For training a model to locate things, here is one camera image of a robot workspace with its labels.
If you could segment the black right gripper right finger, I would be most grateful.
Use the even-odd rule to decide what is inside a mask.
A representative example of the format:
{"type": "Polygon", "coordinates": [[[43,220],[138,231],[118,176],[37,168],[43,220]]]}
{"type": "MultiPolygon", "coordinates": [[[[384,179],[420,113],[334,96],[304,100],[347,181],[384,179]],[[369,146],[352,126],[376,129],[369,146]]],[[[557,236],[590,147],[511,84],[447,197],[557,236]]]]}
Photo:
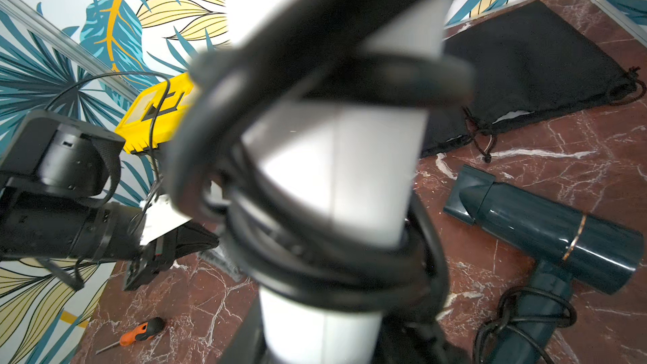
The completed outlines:
{"type": "Polygon", "coordinates": [[[379,363],[470,363],[468,352],[453,345],[437,321],[441,309],[409,310],[382,320],[379,363]]]}

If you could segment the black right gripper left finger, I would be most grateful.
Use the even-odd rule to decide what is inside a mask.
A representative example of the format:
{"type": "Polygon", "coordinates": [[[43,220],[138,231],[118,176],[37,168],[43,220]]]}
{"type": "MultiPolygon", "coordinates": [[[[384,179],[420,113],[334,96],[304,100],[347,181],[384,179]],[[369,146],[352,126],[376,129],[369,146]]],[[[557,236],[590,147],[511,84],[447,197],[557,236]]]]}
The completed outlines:
{"type": "Polygon", "coordinates": [[[258,364],[263,361],[263,320],[259,298],[221,355],[219,364],[258,364]]]}

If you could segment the grey fabric drawstring pouch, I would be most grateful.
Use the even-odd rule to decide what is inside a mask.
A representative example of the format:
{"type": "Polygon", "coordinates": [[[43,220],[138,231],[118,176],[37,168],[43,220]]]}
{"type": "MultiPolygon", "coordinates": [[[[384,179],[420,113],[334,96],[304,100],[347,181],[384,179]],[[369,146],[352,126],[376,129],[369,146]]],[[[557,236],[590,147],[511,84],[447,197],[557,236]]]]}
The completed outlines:
{"type": "Polygon", "coordinates": [[[231,277],[234,281],[240,282],[246,278],[246,275],[230,259],[226,249],[222,245],[217,248],[201,251],[197,254],[198,258],[216,267],[224,274],[231,277]]]}

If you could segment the white hair dryer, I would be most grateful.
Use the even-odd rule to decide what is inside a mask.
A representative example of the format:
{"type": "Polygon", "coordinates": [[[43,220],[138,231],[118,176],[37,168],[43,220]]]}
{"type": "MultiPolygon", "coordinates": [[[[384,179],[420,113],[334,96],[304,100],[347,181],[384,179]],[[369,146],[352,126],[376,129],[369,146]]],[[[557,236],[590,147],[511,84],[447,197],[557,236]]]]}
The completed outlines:
{"type": "MultiPolygon", "coordinates": [[[[227,0],[242,45],[296,0],[227,0]]],[[[244,135],[259,171],[329,234],[363,248],[402,238],[428,114],[422,109],[296,102],[276,106],[244,135]]],[[[266,345],[278,363],[368,363],[383,311],[316,308],[259,290],[266,345]]]]}

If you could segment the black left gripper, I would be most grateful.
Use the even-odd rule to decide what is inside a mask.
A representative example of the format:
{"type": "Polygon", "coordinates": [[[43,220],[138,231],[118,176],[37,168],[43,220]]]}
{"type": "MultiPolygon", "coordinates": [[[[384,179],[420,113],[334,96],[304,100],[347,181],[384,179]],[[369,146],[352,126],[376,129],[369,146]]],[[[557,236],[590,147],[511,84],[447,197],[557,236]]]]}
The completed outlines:
{"type": "Polygon", "coordinates": [[[197,222],[186,222],[148,243],[136,259],[128,262],[123,290],[135,291],[148,285],[160,272],[168,271],[177,259],[217,246],[216,234],[197,222]]]}

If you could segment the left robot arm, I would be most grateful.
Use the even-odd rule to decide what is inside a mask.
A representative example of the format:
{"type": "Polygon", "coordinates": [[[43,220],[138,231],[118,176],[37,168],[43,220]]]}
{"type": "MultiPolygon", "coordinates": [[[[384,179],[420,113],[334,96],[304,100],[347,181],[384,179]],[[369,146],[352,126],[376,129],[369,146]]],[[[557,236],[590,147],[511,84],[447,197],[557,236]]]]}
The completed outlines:
{"type": "Polygon", "coordinates": [[[151,208],[111,200],[125,143],[100,126],[31,111],[1,158],[2,259],[34,258],[75,291],[84,287],[80,272],[69,275],[55,259],[125,261],[123,288],[134,291],[177,259],[217,247],[217,235],[193,221],[142,244],[151,208]]]}

